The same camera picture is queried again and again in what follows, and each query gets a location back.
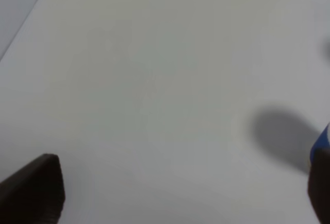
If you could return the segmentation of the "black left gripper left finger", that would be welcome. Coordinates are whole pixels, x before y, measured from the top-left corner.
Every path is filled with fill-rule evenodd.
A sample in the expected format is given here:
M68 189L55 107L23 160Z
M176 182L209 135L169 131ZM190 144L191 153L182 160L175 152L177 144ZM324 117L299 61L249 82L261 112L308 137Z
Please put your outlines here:
M1 223L58 223L64 202L59 157L43 154L1 182Z

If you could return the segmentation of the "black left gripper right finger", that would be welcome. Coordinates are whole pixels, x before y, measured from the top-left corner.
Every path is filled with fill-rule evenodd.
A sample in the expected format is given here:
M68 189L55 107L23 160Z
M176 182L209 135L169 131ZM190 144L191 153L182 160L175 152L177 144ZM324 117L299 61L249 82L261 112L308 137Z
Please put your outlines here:
M329 224L329 149L316 149L308 179L308 196L320 223Z

